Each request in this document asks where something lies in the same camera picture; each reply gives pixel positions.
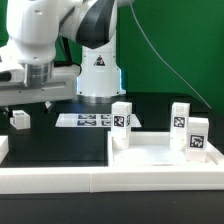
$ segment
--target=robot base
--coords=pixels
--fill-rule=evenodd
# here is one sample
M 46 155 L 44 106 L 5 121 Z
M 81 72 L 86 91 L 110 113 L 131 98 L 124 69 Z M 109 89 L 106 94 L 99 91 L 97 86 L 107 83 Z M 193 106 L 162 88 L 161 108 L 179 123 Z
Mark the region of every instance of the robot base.
M 77 100 L 85 103 L 91 103 L 91 104 L 107 104 L 107 103 L 113 103 L 118 100 L 121 100 L 125 98 L 126 96 L 126 91 L 122 91 L 116 96 L 111 96 L 111 97 L 91 97 L 91 96 L 83 96 L 80 94 L 77 94 Z

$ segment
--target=warning label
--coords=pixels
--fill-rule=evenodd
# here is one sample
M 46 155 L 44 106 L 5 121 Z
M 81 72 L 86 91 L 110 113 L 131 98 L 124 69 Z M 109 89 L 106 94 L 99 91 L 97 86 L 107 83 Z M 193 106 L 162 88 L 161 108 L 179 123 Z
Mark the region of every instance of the warning label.
M 96 62 L 94 63 L 94 65 L 95 65 L 95 66 L 105 66 L 105 63 L 104 63 L 103 58 L 102 58 L 101 55 L 97 58 L 97 60 L 96 60 Z

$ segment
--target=black sticker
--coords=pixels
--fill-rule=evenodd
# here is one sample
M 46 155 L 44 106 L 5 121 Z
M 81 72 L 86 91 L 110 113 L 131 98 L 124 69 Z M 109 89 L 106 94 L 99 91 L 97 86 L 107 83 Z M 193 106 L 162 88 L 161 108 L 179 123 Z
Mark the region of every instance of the black sticker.
M 174 127 L 184 128 L 185 127 L 185 117 L 174 117 Z
M 104 127 L 110 127 L 111 126 L 111 121 L 101 121 L 102 122 L 102 126 Z
M 130 124 L 131 124 L 131 116 L 128 115 L 128 117 L 127 117 L 127 126 L 129 126 Z
M 105 66 L 105 63 L 104 63 L 103 58 L 102 58 L 101 55 L 97 58 L 97 60 L 96 60 L 96 62 L 94 63 L 94 65 L 95 65 L 95 66 Z
M 96 121 L 78 121 L 78 126 L 96 126 Z
M 79 114 L 78 119 L 83 119 L 83 120 L 95 120 L 96 115 L 95 114 Z
M 114 116 L 114 126 L 115 127 L 124 127 L 124 117 Z
M 191 135 L 190 138 L 190 147 L 203 149 L 204 147 L 204 136 L 200 135 Z
M 23 115 L 25 115 L 25 114 L 21 112 L 21 113 L 15 113 L 14 115 L 15 115 L 15 116 L 23 116 Z
M 101 119 L 102 120 L 111 120 L 111 115 L 110 114 L 102 114 Z

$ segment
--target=white block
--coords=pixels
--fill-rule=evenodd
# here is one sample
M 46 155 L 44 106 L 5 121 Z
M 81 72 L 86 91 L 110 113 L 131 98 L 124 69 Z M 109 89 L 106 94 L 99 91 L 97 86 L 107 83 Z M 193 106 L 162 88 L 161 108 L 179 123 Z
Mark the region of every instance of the white block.
M 118 137 L 112 137 L 112 147 L 115 150 L 126 150 L 129 148 L 129 139 L 127 138 L 118 138 Z
M 170 125 L 170 148 L 184 150 L 186 148 L 189 103 L 173 103 Z
M 23 110 L 14 110 L 13 117 L 10 118 L 10 123 L 17 130 L 30 128 L 30 115 Z
M 0 163 L 9 152 L 8 136 L 0 136 Z
M 207 118 L 189 118 L 186 159 L 205 162 L 209 122 Z
M 112 104 L 111 135 L 116 149 L 124 150 L 129 147 L 131 133 L 132 103 L 116 102 Z

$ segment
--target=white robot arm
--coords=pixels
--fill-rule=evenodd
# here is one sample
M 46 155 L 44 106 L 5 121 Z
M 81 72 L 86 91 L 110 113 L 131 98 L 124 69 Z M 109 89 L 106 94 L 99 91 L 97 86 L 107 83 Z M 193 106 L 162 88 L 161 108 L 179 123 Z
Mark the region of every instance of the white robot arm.
M 0 83 L 0 106 L 73 98 L 74 67 L 53 67 L 59 32 L 94 49 L 110 41 L 116 19 L 117 0 L 8 0 L 9 40 L 0 48 L 0 76 L 9 77 Z

